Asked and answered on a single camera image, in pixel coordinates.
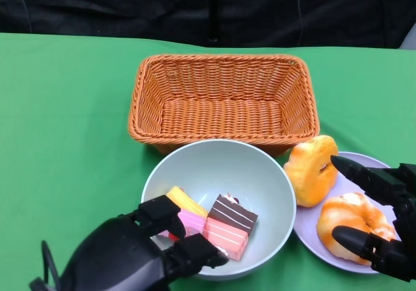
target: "cake slice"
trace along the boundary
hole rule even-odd
[[[248,234],[238,228],[207,218],[202,235],[232,260],[240,260],[248,243]]]
[[[246,231],[250,236],[258,216],[240,206],[235,198],[219,195],[208,217]]]
[[[207,217],[208,212],[201,205],[189,198],[189,196],[179,187],[173,187],[166,195],[179,208],[195,213],[203,218]]]
[[[179,212],[177,216],[182,221],[183,226],[185,226],[185,237],[192,236],[193,234],[203,233],[203,227],[205,226],[206,219],[202,216],[189,212],[185,209],[181,209],[181,212]],[[168,231],[163,231],[160,233],[160,235],[168,237],[174,241],[177,240],[177,238],[170,234]]]

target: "robotic hand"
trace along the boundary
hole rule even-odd
[[[166,196],[138,206],[134,212],[101,224],[75,250],[59,277],[49,248],[42,242],[44,279],[35,279],[32,291],[168,291],[180,277],[197,274],[228,258],[201,234],[185,238],[177,216],[180,208]],[[151,236],[168,230],[179,238],[161,251]],[[48,286],[49,269],[55,287]]]
[[[347,179],[381,205],[391,205],[393,222],[402,241],[390,242],[363,231],[337,226],[334,239],[343,247],[371,261],[377,272],[409,282],[416,279],[416,165],[400,164],[397,169],[366,168],[344,157],[332,156],[332,164]]]

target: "chocolate icing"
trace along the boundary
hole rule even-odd
[[[232,203],[227,198],[219,195],[208,213],[209,218],[221,221],[227,225],[246,231],[250,236],[257,220],[257,215]]]

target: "pink cake slice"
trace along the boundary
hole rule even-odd
[[[202,234],[205,218],[184,209],[181,209],[178,216],[181,219],[183,226],[185,226],[186,237],[192,236],[193,234]],[[163,231],[159,235],[174,239],[168,231]]]
[[[207,218],[202,235],[214,246],[226,250],[232,260],[241,259],[248,243],[247,232],[212,218]]]

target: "donut hole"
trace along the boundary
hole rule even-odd
[[[319,169],[319,174],[324,173],[324,171],[326,170],[326,168],[329,166],[329,164],[324,164],[320,169]]]

